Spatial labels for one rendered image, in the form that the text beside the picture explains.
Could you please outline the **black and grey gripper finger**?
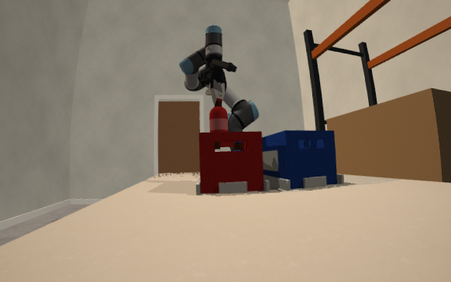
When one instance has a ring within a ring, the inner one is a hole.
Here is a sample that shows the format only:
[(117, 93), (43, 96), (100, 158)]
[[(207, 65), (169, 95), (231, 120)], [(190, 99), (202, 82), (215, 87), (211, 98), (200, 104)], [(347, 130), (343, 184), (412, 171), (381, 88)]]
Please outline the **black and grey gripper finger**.
[(218, 84), (216, 90), (217, 90), (217, 98), (221, 98), (221, 101), (223, 101), (226, 92), (226, 79), (222, 81), (220, 84)]
[[(217, 101), (217, 90), (216, 90), (216, 88), (218, 86), (218, 83), (215, 80), (215, 76), (213, 74), (213, 71), (210, 72), (210, 75), (208, 76), (208, 79), (209, 79), (210, 83), (209, 83), (209, 88), (205, 91), (205, 94), (212, 96), (212, 100), (213, 100), (213, 103), (215, 105), (215, 103)], [(211, 88), (211, 90), (210, 90), (210, 88)]]

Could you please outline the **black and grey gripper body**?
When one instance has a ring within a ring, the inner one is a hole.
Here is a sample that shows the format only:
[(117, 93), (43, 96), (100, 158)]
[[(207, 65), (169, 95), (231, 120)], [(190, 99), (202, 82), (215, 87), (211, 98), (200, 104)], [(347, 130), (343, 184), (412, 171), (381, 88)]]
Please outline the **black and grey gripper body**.
[[(213, 60), (222, 60), (222, 56), (217, 53), (211, 53), (207, 55), (206, 60), (203, 60), (203, 64), (205, 64), (205, 69), (201, 71), (201, 83), (209, 85), (209, 79), (208, 76), (210, 75), (210, 72), (213, 71), (214, 76), (216, 77), (217, 83), (221, 83), (225, 80), (226, 76), (221, 67), (218, 67), (214, 64), (211, 64), (210, 62)], [(208, 68), (210, 67), (210, 68)], [(206, 70), (206, 68), (208, 68)]]

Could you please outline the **red plastic bottle crate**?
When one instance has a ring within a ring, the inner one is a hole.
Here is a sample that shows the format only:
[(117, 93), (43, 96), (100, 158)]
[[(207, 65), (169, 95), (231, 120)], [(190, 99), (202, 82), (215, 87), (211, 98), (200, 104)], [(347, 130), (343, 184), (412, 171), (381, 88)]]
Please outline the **red plastic bottle crate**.
[[(244, 151), (215, 152), (242, 142)], [(201, 194), (219, 193), (219, 183), (247, 181), (247, 191), (264, 191), (262, 132), (200, 132)]]

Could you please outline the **blue crate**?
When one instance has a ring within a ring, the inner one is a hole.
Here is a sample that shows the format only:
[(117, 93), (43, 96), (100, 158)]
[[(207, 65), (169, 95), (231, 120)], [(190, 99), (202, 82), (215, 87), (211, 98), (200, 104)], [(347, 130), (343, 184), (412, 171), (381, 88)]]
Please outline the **blue crate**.
[(326, 176), (327, 185), (337, 184), (333, 130), (284, 130), (262, 142), (264, 175), (290, 180), (291, 189), (303, 188), (306, 177)]

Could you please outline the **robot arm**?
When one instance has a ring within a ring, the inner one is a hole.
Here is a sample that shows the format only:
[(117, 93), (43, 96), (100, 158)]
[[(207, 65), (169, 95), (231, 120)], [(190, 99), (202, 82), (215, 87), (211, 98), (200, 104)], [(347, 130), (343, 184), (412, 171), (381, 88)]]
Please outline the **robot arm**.
[[(211, 53), (222, 56), (222, 30), (216, 25), (206, 28), (205, 46), (179, 63), (185, 74), (184, 86), (188, 90), (199, 91), (205, 86), (208, 88), (207, 84), (201, 83), (201, 71), (205, 67), (201, 70), (199, 67), (204, 65), (203, 60), (206, 60), (206, 56)], [(216, 59), (212, 60), (212, 64), (229, 72), (236, 72), (237, 68), (233, 63)], [(255, 104), (252, 101), (247, 102), (245, 99), (240, 99), (227, 85), (223, 101), (231, 108), (232, 113), (228, 113), (228, 132), (243, 132), (243, 129), (259, 117)]]

